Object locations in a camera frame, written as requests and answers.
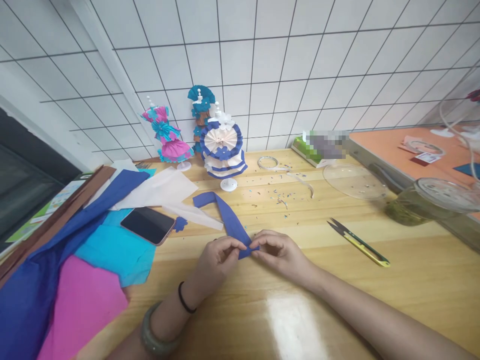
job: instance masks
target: white tile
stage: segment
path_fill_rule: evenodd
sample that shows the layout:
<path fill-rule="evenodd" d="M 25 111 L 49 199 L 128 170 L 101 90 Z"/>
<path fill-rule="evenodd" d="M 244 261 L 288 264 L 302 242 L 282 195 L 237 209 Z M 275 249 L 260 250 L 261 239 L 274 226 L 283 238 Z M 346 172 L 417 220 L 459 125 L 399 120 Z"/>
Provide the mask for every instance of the white tile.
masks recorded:
<path fill-rule="evenodd" d="M 252 84 L 250 95 L 250 114 L 273 113 L 278 88 L 278 82 Z"/>
<path fill-rule="evenodd" d="M 53 56 L 51 59 L 81 96 L 109 93 L 84 54 Z"/>
<path fill-rule="evenodd" d="M 368 74 L 393 73 L 423 30 L 424 27 L 392 30 L 368 70 Z"/>
<path fill-rule="evenodd" d="M 276 98 L 275 112 L 297 111 L 307 80 L 281 82 Z"/>
<path fill-rule="evenodd" d="M 415 106 L 414 103 L 395 104 L 375 126 L 375 128 L 392 128 Z"/>
<path fill-rule="evenodd" d="M 323 35 L 310 77 L 336 77 L 354 38 L 353 32 Z"/>
<path fill-rule="evenodd" d="M 446 70 L 422 71 L 420 75 L 410 84 L 398 103 L 419 102 L 424 95 L 447 73 Z"/>
<path fill-rule="evenodd" d="M 72 134 L 75 137 L 76 143 L 78 145 L 84 147 L 89 152 L 100 150 L 99 147 L 95 145 L 95 143 L 92 140 L 90 140 L 90 138 L 87 135 L 85 135 L 85 133 L 82 130 L 71 131 L 70 134 Z"/>
<path fill-rule="evenodd" d="M 296 111 L 274 113 L 271 120 L 270 136 L 289 135 L 296 115 Z"/>
<path fill-rule="evenodd" d="M 432 24 L 452 24 L 464 21 L 478 5 L 479 0 L 446 0 L 435 15 Z"/>
<path fill-rule="evenodd" d="M 85 101 L 105 126 L 129 123 L 111 96 L 88 97 Z"/>
<path fill-rule="evenodd" d="M 255 37 L 288 36 L 294 8 L 295 0 L 258 0 Z"/>
<path fill-rule="evenodd" d="M 148 46 L 133 0 L 91 2 L 114 48 Z"/>
<path fill-rule="evenodd" d="M 419 102 L 396 126 L 400 127 L 418 124 L 430 110 L 437 106 L 438 103 L 439 101 Z"/>
<path fill-rule="evenodd" d="M 266 146 L 267 150 L 285 149 L 290 135 L 270 136 Z"/>
<path fill-rule="evenodd" d="M 56 103 L 72 118 L 80 129 L 100 128 L 103 126 L 102 122 L 83 99 L 63 100 Z"/>
<path fill-rule="evenodd" d="M 461 25 L 430 61 L 426 69 L 451 68 L 475 44 L 479 36 L 480 23 Z"/>
<path fill-rule="evenodd" d="M 421 99 L 422 101 L 441 100 L 467 73 L 468 69 L 449 70 Z"/>
<path fill-rule="evenodd" d="M 140 122 L 140 117 L 133 111 L 125 95 L 121 93 L 112 96 L 130 124 L 137 124 Z"/>
<path fill-rule="evenodd" d="M 165 89 L 193 86 L 184 45 L 154 47 L 151 51 Z"/>
<path fill-rule="evenodd" d="M 326 31 L 332 33 L 358 30 L 370 3 L 371 0 L 336 0 Z"/>
<path fill-rule="evenodd" d="M 422 70 L 445 44 L 457 25 L 427 27 L 397 71 Z"/>
<path fill-rule="evenodd" d="M 362 78 L 363 76 L 337 78 L 323 107 L 325 109 L 346 107 Z"/>
<path fill-rule="evenodd" d="M 58 120 L 65 130 L 70 131 L 79 129 L 73 120 L 55 102 L 44 102 L 41 104 L 41 107 L 47 109 L 49 115 Z"/>
<path fill-rule="evenodd" d="M 84 130 L 85 134 L 100 148 L 100 150 L 120 149 L 121 146 L 106 127 Z"/>
<path fill-rule="evenodd" d="M 108 130 L 122 148 L 134 148 L 143 145 L 131 125 L 111 126 Z"/>
<path fill-rule="evenodd" d="M 205 86 L 222 85 L 220 46 L 218 43 L 187 45 L 193 83 Z"/>
<path fill-rule="evenodd" d="M 120 86 L 117 84 L 117 81 L 110 72 L 104 59 L 100 56 L 100 53 L 98 51 L 87 52 L 85 55 L 100 76 L 100 79 L 103 81 L 108 91 L 111 94 L 121 93 L 122 90 L 120 89 Z"/>
<path fill-rule="evenodd" d="M 268 137 L 252 137 L 248 139 L 248 152 L 264 151 L 267 148 Z"/>
<path fill-rule="evenodd" d="M 248 120 L 248 138 L 267 137 L 270 133 L 272 115 L 250 115 Z"/>
<path fill-rule="evenodd" d="M 250 105 L 250 85 L 223 87 L 224 111 L 230 115 L 247 115 Z"/>
<path fill-rule="evenodd" d="M 394 73 L 372 105 L 394 104 L 418 74 L 418 72 Z"/>
<path fill-rule="evenodd" d="M 255 40 L 253 54 L 254 83 L 280 81 L 287 38 Z"/>
<path fill-rule="evenodd" d="M 169 90 L 166 92 L 168 94 L 168 100 L 170 100 L 170 119 L 177 119 L 177 120 L 185 120 L 185 119 L 192 119 L 192 109 L 194 108 L 192 106 L 192 100 L 190 100 L 187 95 L 188 91 L 186 90 Z M 158 92 L 159 96 L 163 96 L 163 94 L 159 91 Z M 156 101 L 158 102 L 159 100 L 155 100 L 154 96 L 150 96 L 152 98 L 152 101 L 154 102 L 155 105 Z M 144 105 L 148 107 L 148 101 L 144 102 Z"/>
<path fill-rule="evenodd" d="M 219 40 L 216 0 L 177 0 L 185 43 Z"/>
<path fill-rule="evenodd" d="M 145 159 L 150 159 L 151 157 L 144 146 L 125 149 L 125 151 L 128 155 L 130 155 L 133 161 L 141 161 Z"/>
<path fill-rule="evenodd" d="M 85 30 L 85 27 L 70 2 L 64 0 L 51 0 L 51 3 L 60 14 L 60 17 L 73 34 L 73 37 L 78 42 L 81 49 L 83 51 L 95 50 L 96 47 L 94 42 L 90 38 L 87 30 Z"/>
<path fill-rule="evenodd" d="M 316 110 L 323 108 L 334 82 L 334 78 L 308 80 L 299 109 Z"/>
<path fill-rule="evenodd" d="M 348 107 L 343 112 L 334 130 L 353 130 L 369 107 Z"/>
<path fill-rule="evenodd" d="M 333 130 L 334 126 L 344 113 L 344 110 L 345 109 L 343 108 L 322 110 L 318 116 L 316 124 L 313 127 L 313 130 Z"/>
<path fill-rule="evenodd" d="M 408 0 L 373 0 L 360 29 L 393 28 Z"/>
<path fill-rule="evenodd" d="M 359 32 L 341 67 L 340 76 L 365 74 L 389 32 L 389 30 Z"/>
<path fill-rule="evenodd" d="M 218 2 L 220 40 L 253 39 L 256 0 L 222 0 Z"/>
<path fill-rule="evenodd" d="M 105 155 L 107 155 L 112 161 L 117 160 L 130 160 L 131 157 L 125 152 L 123 149 L 117 150 L 107 150 L 104 151 Z"/>
<path fill-rule="evenodd" d="M 374 129 L 391 107 L 391 105 L 370 106 L 354 129 Z"/>
<path fill-rule="evenodd" d="M 144 125 L 141 123 L 132 124 L 131 127 L 136 132 L 143 145 L 149 146 L 153 144 L 151 139 L 154 138 L 155 132 L 152 129 L 150 129 L 149 133 L 147 133 Z"/>
<path fill-rule="evenodd" d="M 6 0 L 6 2 L 47 54 L 65 54 L 81 50 L 49 0 Z"/>
<path fill-rule="evenodd" d="M 150 46 L 183 44 L 175 0 L 135 0 L 135 4 Z"/>
<path fill-rule="evenodd" d="M 397 27 L 428 25 L 445 0 L 410 0 Z"/>
<path fill-rule="evenodd" d="M 290 34 L 323 33 L 333 4 L 333 0 L 297 0 Z"/>
<path fill-rule="evenodd" d="M 155 146 L 145 146 L 145 149 L 148 151 L 152 158 L 159 158 L 158 149 Z"/>
<path fill-rule="evenodd" d="M 186 143 L 194 141 L 194 129 L 197 126 L 195 120 L 182 120 L 177 121 L 177 126 L 181 131 L 181 138 Z"/>
<path fill-rule="evenodd" d="M 14 59 L 45 55 L 39 44 L 3 1 L 0 2 L 0 44 Z"/>
<path fill-rule="evenodd" d="M 16 82 L 28 89 L 39 102 L 51 100 L 50 96 L 37 85 L 29 74 L 22 69 L 15 61 L 4 62 L 0 64 L 0 73 L 11 74 L 15 77 Z"/>
<path fill-rule="evenodd" d="M 49 58 L 22 60 L 18 63 L 54 100 L 79 96 Z"/>
<path fill-rule="evenodd" d="M 253 51 L 253 40 L 220 43 L 221 71 L 224 85 L 250 83 Z"/>
<path fill-rule="evenodd" d="M 310 110 L 310 111 L 299 111 L 296 114 L 295 123 L 293 123 L 293 128 L 291 133 L 298 134 L 303 131 L 312 130 L 315 122 L 319 118 L 320 110 Z"/>
<path fill-rule="evenodd" d="M 159 72 L 148 48 L 116 52 L 135 91 L 163 90 Z"/>
<path fill-rule="evenodd" d="M 367 75 L 363 78 L 349 107 L 370 105 L 390 78 L 390 74 Z"/>
<path fill-rule="evenodd" d="M 471 67 L 480 59 L 480 39 L 455 63 L 455 67 Z"/>
<path fill-rule="evenodd" d="M 308 79 L 322 35 L 291 37 L 286 49 L 281 80 Z"/>

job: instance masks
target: blue crepe paper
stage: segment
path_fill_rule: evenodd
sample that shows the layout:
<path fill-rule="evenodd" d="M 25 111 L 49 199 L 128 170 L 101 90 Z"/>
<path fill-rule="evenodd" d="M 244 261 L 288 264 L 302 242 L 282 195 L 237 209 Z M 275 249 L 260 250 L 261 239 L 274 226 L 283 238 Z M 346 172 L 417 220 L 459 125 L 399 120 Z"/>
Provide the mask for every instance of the blue crepe paper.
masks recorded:
<path fill-rule="evenodd" d="M 218 196 L 213 191 L 204 192 L 203 194 L 197 195 L 193 198 L 193 204 L 197 208 L 204 207 L 205 205 L 217 203 L 218 210 L 220 210 L 221 219 L 225 225 L 225 230 L 228 236 L 240 240 L 243 244 L 246 245 L 246 250 L 240 250 L 238 254 L 238 259 L 241 260 L 250 256 L 252 251 L 258 250 L 259 247 L 254 249 L 249 248 L 249 245 L 252 243 L 249 235 L 245 231 L 242 223 L 240 222 L 237 215 L 235 215 L 232 208 L 225 202 L 223 199 Z"/>
<path fill-rule="evenodd" d="M 0 359 L 37 358 L 49 328 L 61 266 L 102 224 L 107 210 L 147 178 L 141 172 L 123 170 L 0 288 Z"/>
<path fill-rule="evenodd" d="M 155 169 L 139 169 L 150 176 Z M 122 288 L 147 281 L 156 246 L 120 226 L 131 208 L 109 211 L 105 221 L 78 248 L 75 256 L 118 275 Z"/>

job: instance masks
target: person's right hand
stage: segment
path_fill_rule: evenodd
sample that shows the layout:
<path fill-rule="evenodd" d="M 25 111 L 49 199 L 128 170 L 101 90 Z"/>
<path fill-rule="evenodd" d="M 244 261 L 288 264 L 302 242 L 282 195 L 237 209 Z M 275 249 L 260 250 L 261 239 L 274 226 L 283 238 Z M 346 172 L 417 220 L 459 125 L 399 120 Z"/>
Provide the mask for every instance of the person's right hand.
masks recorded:
<path fill-rule="evenodd" d="M 315 265 L 304 255 L 299 246 L 288 235 L 262 230 L 250 244 L 251 255 L 278 271 L 296 284 L 307 286 L 307 280 Z"/>

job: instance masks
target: white stand base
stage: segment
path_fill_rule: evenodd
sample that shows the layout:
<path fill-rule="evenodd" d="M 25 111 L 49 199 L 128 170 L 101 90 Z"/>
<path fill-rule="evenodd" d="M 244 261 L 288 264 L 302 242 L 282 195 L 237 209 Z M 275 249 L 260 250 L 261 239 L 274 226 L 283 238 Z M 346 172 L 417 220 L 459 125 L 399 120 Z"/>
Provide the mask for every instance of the white stand base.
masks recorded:
<path fill-rule="evenodd" d="M 234 178 L 229 177 L 228 179 L 223 179 L 220 183 L 220 187 L 223 191 L 231 193 L 233 190 L 235 190 L 238 186 L 237 180 Z"/>
<path fill-rule="evenodd" d="M 453 138 L 455 136 L 453 132 L 449 131 L 448 127 L 444 128 L 443 130 L 432 129 L 430 132 L 444 138 Z"/>
<path fill-rule="evenodd" d="M 188 161 L 182 161 L 181 163 L 178 164 L 176 167 L 177 170 L 180 170 L 181 172 L 187 171 L 192 167 L 192 164 L 189 163 Z"/>

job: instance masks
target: pink crepe paper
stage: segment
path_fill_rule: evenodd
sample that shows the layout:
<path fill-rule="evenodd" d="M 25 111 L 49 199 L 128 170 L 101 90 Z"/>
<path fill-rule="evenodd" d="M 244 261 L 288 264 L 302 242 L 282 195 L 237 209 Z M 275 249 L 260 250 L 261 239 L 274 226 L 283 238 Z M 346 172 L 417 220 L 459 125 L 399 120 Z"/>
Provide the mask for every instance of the pink crepe paper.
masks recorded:
<path fill-rule="evenodd" d="M 37 360 L 69 360 L 128 306 L 118 275 L 70 256 Z"/>

